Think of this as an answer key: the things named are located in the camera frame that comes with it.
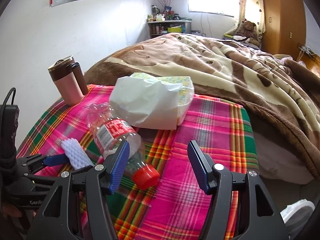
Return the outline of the clear plastic bottle red cap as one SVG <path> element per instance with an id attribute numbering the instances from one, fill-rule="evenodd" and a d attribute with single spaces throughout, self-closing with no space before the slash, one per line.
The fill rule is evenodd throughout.
<path id="1" fill-rule="evenodd" d="M 147 190 L 158 184 L 160 175 L 151 164 L 146 162 L 143 139 L 126 120 L 116 114 L 111 105 L 106 102 L 91 104 L 86 123 L 104 158 L 115 153 L 122 141 L 129 143 L 130 153 L 124 174 L 140 190 Z"/>

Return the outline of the pink plaid tablecloth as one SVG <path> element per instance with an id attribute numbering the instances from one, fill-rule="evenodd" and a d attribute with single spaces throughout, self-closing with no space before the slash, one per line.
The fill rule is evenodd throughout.
<path id="1" fill-rule="evenodd" d="M 18 156 L 62 153 L 61 141 L 78 140 L 91 160 L 100 153 L 86 125 L 89 106 L 108 102 L 112 87 L 89 85 L 88 94 L 73 107 L 62 99 L 47 109 L 18 149 Z M 119 239 L 197 239 L 210 196 L 196 181 L 187 156 L 189 141 L 230 171 L 246 173 L 258 168 L 257 150 L 244 107 L 214 97 L 195 95 L 185 119 L 176 130 L 138 129 L 145 144 L 146 161 L 160 175 L 156 187 L 139 190 L 129 177 L 107 197 Z"/>

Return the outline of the white tissue pack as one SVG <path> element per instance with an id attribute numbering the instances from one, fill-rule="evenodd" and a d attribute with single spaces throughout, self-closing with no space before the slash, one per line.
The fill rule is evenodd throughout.
<path id="1" fill-rule="evenodd" d="M 116 81 L 109 103 L 132 126 L 175 130 L 183 123 L 194 92 L 189 76 L 133 73 Z"/>

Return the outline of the white shoe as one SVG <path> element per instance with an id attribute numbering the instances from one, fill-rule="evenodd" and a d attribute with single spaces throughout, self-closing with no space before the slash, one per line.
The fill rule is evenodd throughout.
<path id="1" fill-rule="evenodd" d="M 314 210 L 315 205 L 313 202 L 301 199 L 291 205 L 288 205 L 280 212 L 285 223 L 289 239 L 294 239 L 298 235 Z"/>

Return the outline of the brown beige fleece blanket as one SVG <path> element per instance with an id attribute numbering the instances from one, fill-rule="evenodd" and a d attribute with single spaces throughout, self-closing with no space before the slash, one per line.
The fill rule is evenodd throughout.
<path id="1" fill-rule="evenodd" d="M 135 72 L 188 76 L 197 94 L 242 105 L 264 177 L 296 184 L 319 179 L 319 78 L 304 64 L 232 40 L 173 33 L 116 51 L 84 77 L 112 86 Z"/>

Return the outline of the brown teddy bear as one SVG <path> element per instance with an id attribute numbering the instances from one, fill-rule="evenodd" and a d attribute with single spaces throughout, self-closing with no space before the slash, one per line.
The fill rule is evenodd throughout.
<path id="1" fill-rule="evenodd" d="M 251 43 L 259 47 L 260 42 L 258 41 L 257 34 L 255 33 L 255 27 L 255 23 L 248 20 L 244 20 L 244 22 L 242 23 L 242 27 L 240 28 L 240 31 L 236 33 L 236 36 L 245 37 L 247 43 Z"/>

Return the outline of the dark cluttered shelf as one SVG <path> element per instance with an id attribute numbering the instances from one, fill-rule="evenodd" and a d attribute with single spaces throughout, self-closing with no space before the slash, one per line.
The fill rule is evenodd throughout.
<path id="1" fill-rule="evenodd" d="M 154 21 L 148 22 L 150 38 L 155 38 L 168 33 L 191 33 L 189 20 Z"/>

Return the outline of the wooden bed headboard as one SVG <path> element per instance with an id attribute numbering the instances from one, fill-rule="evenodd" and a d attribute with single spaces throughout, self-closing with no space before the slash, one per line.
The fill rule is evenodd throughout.
<path id="1" fill-rule="evenodd" d="M 320 77 L 320 57 L 317 54 L 303 53 L 300 60 L 305 63 L 308 70 Z"/>

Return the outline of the wooden wardrobe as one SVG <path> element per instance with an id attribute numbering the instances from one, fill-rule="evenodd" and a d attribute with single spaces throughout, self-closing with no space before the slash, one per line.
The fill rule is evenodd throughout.
<path id="1" fill-rule="evenodd" d="M 264 0 L 265 33 L 262 50 L 287 54 L 294 59 L 306 42 L 306 18 L 303 0 Z"/>

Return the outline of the patterned window curtain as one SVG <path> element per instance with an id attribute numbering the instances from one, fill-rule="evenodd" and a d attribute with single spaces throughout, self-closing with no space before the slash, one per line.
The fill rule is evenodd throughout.
<path id="1" fill-rule="evenodd" d="M 254 31 L 261 42 L 265 32 L 264 0 L 239 0 L 239 17 L 236 31 L 244 25 L 245 20 L 255 23 Z"/>

